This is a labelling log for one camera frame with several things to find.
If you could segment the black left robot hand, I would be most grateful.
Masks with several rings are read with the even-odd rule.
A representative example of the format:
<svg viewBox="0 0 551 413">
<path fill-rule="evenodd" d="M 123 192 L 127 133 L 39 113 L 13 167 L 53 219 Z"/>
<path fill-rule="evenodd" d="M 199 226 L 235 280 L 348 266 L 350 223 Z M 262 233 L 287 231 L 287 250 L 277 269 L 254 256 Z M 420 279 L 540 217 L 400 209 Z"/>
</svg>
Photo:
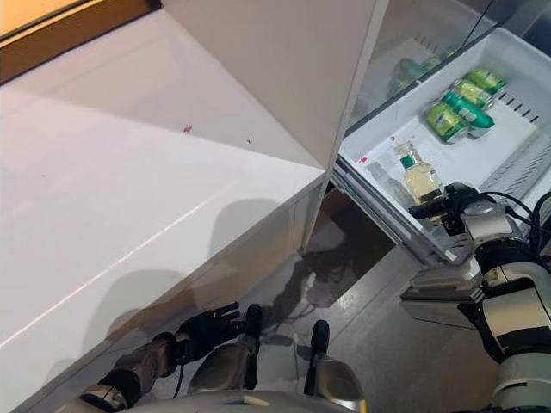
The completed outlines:
<svg viewBox="0 0 551 413">
<path fill-rule="evenodd" d="M 204 311 L 185 321 L 176 331 L 178 360 L 182 364 L 198 361 L 219 345 L 245 330 L 240 320 L 239 303 Z"/>
</svg>

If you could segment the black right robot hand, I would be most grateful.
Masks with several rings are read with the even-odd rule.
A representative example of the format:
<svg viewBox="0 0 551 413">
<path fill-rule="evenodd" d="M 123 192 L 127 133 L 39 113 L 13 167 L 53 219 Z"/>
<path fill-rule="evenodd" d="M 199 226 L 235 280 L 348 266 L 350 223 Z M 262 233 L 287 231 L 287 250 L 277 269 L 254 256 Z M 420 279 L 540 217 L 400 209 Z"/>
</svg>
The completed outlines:
<svg viewBox="0 0 551 413">
<path fill-rule="evenodd" d="M 412 206 L 408 211 L 417 220 L 439 218 L 443 229 L 453 237 L 465 232 L 461 214 L 466 207 L 475 202 L 479 192 L 459 182 L 449 184 L 444 189 L 443 197 Z"/>
</svg>

